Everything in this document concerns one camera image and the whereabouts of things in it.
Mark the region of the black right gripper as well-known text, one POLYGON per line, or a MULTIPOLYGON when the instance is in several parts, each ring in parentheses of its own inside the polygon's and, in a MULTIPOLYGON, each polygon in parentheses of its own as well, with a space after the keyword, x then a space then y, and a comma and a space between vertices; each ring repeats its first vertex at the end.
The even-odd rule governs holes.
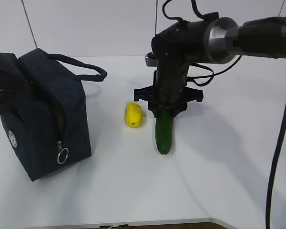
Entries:
POLYGON ((172 109, 172 117, 186 111, 190 101, 201 102, 203 91, 186 87, 190 64, 195 62, 194 44, 203 40, 203 23, 177 22, 151 41, 157 68, 151 86, 135 89, 134 100, 145 100, 157 118, 160 107, 172 109))

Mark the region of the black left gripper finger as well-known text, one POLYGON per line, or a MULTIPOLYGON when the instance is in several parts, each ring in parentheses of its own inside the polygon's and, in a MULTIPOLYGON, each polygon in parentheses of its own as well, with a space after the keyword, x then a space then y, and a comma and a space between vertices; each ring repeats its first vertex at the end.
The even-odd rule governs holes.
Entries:
POLYGON ((30 83, 22 72, 6 72, 0 70, 0 94, 12 94, 29 90, 30 83))

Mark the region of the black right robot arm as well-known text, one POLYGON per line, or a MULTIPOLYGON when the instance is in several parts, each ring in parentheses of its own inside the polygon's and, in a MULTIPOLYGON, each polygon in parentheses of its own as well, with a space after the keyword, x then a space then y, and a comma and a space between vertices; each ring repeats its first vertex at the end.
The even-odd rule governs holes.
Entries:
POLYGON ((286 59, 286 17, 248 21, 242 26, 228 17, 212 21, 177 22, 151 41, 147 65, 156 65, 151 86, 135 89, 158 117, 166 108, 177 116, 191 101, 201 102, 203 91, 187 87, 193 63, 226 64, 236 56, 286 59))

